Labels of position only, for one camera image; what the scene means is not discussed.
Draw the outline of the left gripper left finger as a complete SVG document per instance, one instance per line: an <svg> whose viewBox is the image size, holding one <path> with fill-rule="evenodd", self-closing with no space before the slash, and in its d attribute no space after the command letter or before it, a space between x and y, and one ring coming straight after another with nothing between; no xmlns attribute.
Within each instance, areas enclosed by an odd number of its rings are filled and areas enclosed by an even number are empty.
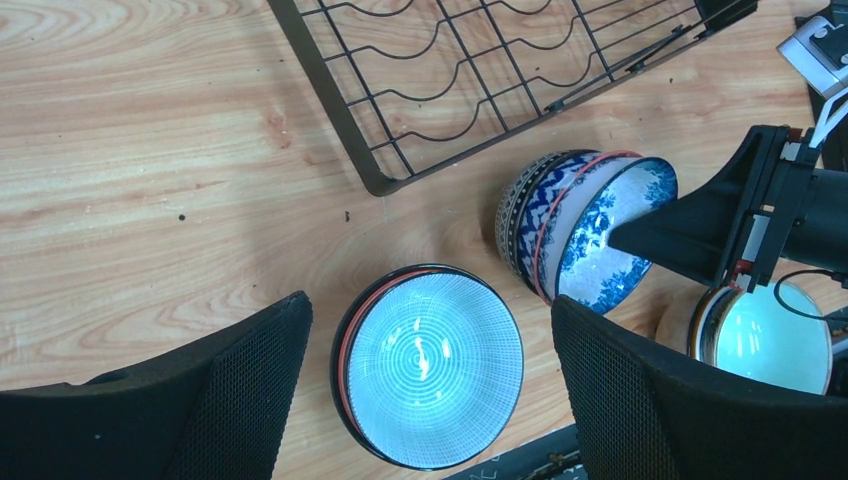
<svg viewBox="0 0 848 480"><path fill-rule="evenodd" d="M313 308L295 292L252 316L85 383L1 395L5 479L268 479Z"/></svg>

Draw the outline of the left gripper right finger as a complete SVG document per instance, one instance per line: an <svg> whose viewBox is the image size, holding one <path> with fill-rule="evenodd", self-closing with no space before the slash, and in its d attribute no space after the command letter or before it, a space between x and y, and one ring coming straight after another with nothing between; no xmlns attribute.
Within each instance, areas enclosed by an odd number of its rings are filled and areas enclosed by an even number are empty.
<svg viewBox="0 0 848 480"><path fill-rule="evenodd" d="M843 479L847 402L693 360L562 296L554 347L592 479Z"/></svg>

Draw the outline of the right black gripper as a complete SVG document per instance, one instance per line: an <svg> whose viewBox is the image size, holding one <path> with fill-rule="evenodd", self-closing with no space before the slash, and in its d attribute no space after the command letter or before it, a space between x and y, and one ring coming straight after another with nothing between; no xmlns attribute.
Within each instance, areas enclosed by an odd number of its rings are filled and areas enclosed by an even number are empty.
<svg viewBox="0 0 848 480"><path fill-rule="evenodd" d="M709 287L767 284L779 259L847 272L847 175L812 133L757 125L710 180L613 229L609 245Z"/></svg>

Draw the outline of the celadon bowl brown rim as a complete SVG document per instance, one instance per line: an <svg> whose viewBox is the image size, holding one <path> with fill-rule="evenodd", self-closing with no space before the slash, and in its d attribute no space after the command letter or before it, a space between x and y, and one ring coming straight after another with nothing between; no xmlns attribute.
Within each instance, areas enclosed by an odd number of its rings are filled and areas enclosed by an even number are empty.
<svg viewBox="0 0 848 480"><path fill-rule="evenodd" d="M776 299L775 286L707 291L693 312L684 351L741 377L823 395L833 363L830 330L804 289L783 284Z"/></svg>

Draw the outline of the blue floral bowl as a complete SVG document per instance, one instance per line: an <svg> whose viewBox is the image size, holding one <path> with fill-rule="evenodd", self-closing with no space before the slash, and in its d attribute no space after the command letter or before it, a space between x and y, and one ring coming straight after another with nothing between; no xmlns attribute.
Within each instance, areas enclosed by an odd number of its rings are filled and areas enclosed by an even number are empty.
<svg viewBox="0 0 848 480"><path fill-rule="evenodd" d="M569 296L605 314L651 268L609 244L611 232L675 200L677 175L660 157L634 152L559 152L521 214L519 258L545 303Z"/></svg>

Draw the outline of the black wire dish rack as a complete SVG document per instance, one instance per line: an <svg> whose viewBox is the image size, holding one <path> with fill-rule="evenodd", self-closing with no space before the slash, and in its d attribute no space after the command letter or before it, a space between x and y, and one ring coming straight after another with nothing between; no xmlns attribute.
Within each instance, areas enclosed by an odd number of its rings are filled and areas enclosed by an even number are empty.
<svg viewBox="0 0 848 480"><path fill-rule="evenodd" d="M705 41L754 1L273 1L365 189L457 164Z"/></svg>

